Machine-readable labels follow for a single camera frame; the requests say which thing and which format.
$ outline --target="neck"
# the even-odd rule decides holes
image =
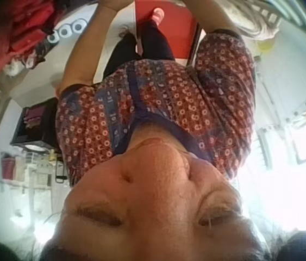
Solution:
[[[154,138],[165,140],[166,142],[173,144],[180,151],[187,152],[180,141],[177,140],[170,132],[153,123],[141,125],[134,131],[127,150],[131,150],[145,140]]]

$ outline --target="patterned blouse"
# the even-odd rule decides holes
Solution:
[[[71,186],[125,153],[135,128],[148,122],[233,178],[250,151],[254,92],[250,52],[225,30],[202,40],[195,68],[144,59],[93,86],[69,87],[60,96],[56,128]]]

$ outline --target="blouse sleeve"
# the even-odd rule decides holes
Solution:
[[[243,39],[229,32],[205,36],[198,49],[195,69],[213,120],[223,130],[215,152],[216,163],[232,178],[250,152],[255,71]]]
[[[90,110],[89,97],[93,97],[93,88],[77,85],[67,89],[59,100],[56,132],[64,163],[70,171],[71,184],[75,184],[83,175],[81,172]]]

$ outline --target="red floor mat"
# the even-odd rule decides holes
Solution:
[[[136,22],[139,30],[142,23],[150,18],[154,8],[160,7],[165,11],[165,18],[160,30],[165,34],[176,58],[189,57],[192,41],[196,32],[197,22],[187,8],[173,3],[154,0],[136,0]]]

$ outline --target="black pants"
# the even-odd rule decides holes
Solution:
[[[103,73],[103,78],[114,73],[119,66],[128,61],[151,59],[151,60],[173,60],[174,56],[167,38],[160,32],[154,21],[145,24],[142,30],[143,55],[136,53],[136,38],[128,33],[116,45]]]

